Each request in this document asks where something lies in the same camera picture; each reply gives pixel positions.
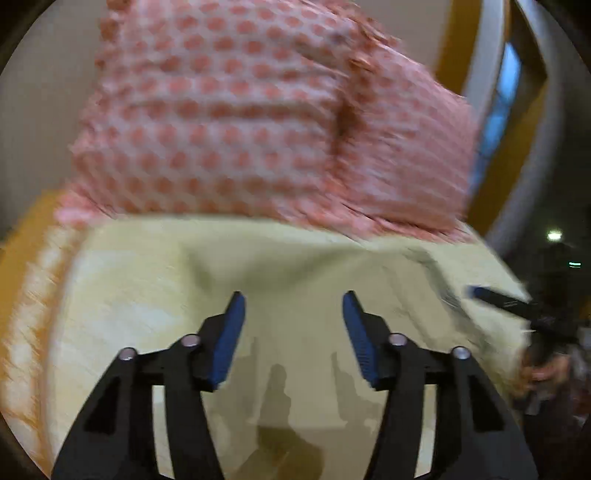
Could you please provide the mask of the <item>person right hand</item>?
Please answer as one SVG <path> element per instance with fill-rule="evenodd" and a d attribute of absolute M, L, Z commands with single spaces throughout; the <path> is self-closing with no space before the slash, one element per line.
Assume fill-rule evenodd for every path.
<path fill-rule="evenodd" d="M 544 364 L 536 366 L 529 350 L 523 352 L 512 386 L 512 402 L 518 408 L 531 393 L 544 390 L 550 398 L 571 387 L 572 355 L 555 353 Z"/>

